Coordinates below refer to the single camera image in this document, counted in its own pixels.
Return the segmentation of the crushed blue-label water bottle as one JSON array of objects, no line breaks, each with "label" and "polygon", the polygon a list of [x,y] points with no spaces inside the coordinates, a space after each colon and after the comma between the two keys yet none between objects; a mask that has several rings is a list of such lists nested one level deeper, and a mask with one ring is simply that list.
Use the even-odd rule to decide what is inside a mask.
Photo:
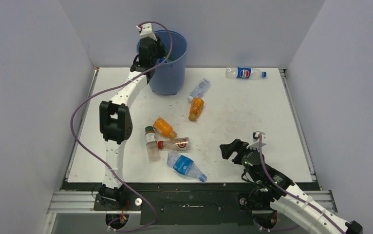
[{"label": "crushed blue-label water bottle", "polygon": [[195,162],[187,156],[176,152],[169,152],[167,156],[167,165],[183,176],[197,179],[202,183],[207,181],[207,176],[199,169]]}]

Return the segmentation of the Pepsi bottle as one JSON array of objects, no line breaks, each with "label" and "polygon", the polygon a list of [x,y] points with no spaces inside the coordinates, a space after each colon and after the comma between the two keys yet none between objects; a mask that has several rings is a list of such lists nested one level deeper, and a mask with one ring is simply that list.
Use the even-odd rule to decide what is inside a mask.
[{"label": "Pepsi bottle", "polygon": [[231,79],[257,80],[267,77],[266,71],[249,67],[226,67],[225,77]]}]

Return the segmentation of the green plastic bottle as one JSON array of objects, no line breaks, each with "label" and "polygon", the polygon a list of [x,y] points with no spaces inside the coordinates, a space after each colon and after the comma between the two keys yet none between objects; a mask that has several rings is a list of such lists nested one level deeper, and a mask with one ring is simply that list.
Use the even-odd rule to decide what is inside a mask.
[{"label": "green plastic bottle", "polygon": [[175,58],[173,57],[169,57],[168,59],[166,59],[165,57],[162,57],[162,58],[159,58],[158,60],[158,63],[171,63],[175,60]]}]

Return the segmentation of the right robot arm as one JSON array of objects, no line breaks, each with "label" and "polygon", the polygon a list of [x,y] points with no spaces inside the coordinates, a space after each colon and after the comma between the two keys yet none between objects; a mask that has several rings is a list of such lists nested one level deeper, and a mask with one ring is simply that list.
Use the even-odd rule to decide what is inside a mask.
[{"label": "right robot arm", "polygon": [[310,234],[361,234],[363,227],[357,221],[347,221],[325,209],[304,192],[295,182],[277,169],[267,165],[262,146],[251,147],[236,139],[221,144],[223,159],[237,155],[232,162],[244,167],[249,183],[256,186],[255,201],[262,208],[271,208],[298,224]]}]

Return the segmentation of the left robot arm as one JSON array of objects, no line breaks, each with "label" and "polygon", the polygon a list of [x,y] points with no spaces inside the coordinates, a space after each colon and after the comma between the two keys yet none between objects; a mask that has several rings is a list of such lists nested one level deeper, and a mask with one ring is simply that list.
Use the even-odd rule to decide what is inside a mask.
[{"label": "left robot arm", "polygon": [[106,149],[105,177],[99,189],[101,200],[113,210],[126,207],[123,184],[124,148],[133,131],[130,106],[154,74],[153,67],[166,55],[160,38],[140,39],[125,85],[109,101],[99,105],[100,132]]}]

